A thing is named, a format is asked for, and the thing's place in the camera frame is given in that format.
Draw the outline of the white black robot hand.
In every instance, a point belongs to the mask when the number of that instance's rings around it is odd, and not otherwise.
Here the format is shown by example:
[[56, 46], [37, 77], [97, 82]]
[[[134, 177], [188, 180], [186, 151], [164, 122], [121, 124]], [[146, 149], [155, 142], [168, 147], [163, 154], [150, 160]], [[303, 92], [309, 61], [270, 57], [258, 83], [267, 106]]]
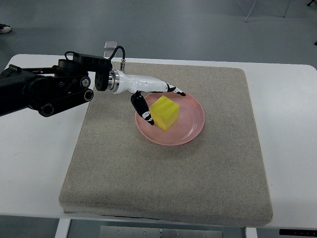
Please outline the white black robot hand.
[[186, 95], [176, 86], [160, 79], [143, 75], [129, 75], [120, 70], [112, 70], [109, 73], [107, 88], [113, 94], [119, 94], [124, 91], [130, 92], [132, 94], [130, 101], [137, 114], [151, 125], [154, 125], [155, 121], [152, 118], [145, 98], [141, 94], [142, 92], [173, 92], [181, 96]]

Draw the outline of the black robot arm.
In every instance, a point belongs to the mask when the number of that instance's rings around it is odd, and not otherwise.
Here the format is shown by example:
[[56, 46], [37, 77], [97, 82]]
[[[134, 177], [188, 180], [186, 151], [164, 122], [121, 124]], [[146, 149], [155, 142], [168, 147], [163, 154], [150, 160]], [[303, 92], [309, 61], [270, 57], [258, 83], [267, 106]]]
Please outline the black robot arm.
[[111, 60], [122, 46], [107, 57], [71, 52], [52, 67], [20, 68], [9, 65], [0, 74], [0, 114], [30, 108], [50, 117], [92, 100], [89, 72], [95, 73], [95, 87], [105, 91], [117, 85], [111, 73]]

